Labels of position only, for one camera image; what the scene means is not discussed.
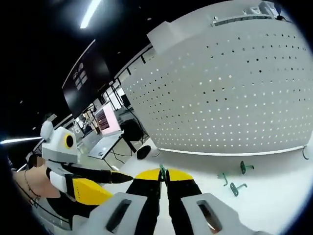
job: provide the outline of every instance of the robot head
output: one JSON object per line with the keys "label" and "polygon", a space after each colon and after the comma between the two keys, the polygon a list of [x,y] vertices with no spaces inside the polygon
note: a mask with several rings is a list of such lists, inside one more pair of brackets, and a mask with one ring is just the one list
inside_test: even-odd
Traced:
{"label": "robot head", "polygon": [[53,130],[50,121],[45,121],[40,131],[43,143],[43,158],[65,163],[77,163],[77,144],[75,135],[64,127]]}

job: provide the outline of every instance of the yellow robot eye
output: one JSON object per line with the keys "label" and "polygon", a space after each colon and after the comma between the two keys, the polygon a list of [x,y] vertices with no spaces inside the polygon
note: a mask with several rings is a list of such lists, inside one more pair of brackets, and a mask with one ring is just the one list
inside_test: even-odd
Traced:
{"label": "yellow robot eye", "polygon": [[71,148],[74,145],[74,139],[71,135],[65,136],[65,146],[66,148]]}

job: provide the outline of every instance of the desk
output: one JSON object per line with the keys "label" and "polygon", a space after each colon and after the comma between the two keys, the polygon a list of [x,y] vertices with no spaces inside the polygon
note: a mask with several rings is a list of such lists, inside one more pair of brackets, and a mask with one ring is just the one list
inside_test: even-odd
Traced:
{"label": "desk", "polygon": [[[155,148],[149,139],[145,145]],[[254,165],[254,170],[241,174],[240,161]],[[152,158],[148,155],[137,160],[136,155],[129,159],[120,169],[133,177],[142,171],[159,168],[177,168],[193,176],[202,193],[210,192],[224,203],[235,209],[241,222],[249,228],[262,230],[271,234],[282,233],[293,223],[305,207],[313,186],[313,161],[305,160],[302,150],[264,155],[256,157],[214,157],[197,156],[161,151]],[[217,174],[228,173],[228,185]],[[248,188],[239,190],[235,197],[229,184],[246,183]],[[105,185],[112,193],[125,192],[131,182],[119,185]],[[157,220],[155,235],[174,235],[171,218],[168,214],[168,200],[165,184],[162,185],[160,215]]]}

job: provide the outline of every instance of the green metal bracket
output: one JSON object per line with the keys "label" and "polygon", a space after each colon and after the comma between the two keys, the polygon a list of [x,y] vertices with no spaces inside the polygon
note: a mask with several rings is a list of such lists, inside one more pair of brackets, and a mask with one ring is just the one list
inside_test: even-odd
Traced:
{"label": "green metal bracket", "polygon": [[161,171],[162,181],[166,181],[166,169],[162,164],[160,164],[160,171]]}
{"label": "green metal bracket", "polygon": [[243,186],[245,186],[246,188],[248,187],[246,184],[242,184],[236,187],[234,183],[230,183],[230,189],[233,191],[233,194],[235,195],[235,197],[239,195],[238,189],[240,189]]}
{"label": "green metal bracket", "polygon": [[245,165],[244,161],[241,161],[240,168],[241,168],[242,174],[244,175],[246,173],[247,169],[250,169],[250,168],[254,169],[254,166],[253,165]]}
{"label": "green metal bracket", "polygon": [[217,178],[219,178],[219,179],[224,178],[226,184],[224,184],[223,186],[228,185],[228,180],[226,179],[225,173],[221,173],[221,174],[217,175]]}

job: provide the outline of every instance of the perforated panel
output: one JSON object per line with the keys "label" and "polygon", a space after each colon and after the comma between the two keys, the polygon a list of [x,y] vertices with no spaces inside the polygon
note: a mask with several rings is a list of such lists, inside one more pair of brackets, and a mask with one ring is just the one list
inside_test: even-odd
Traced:
{"label": "perforated panel", "polygon": [[122,85],[158,147],[282,150],[313,130],[312,61],[291,23],[233,22],[175,45]]}

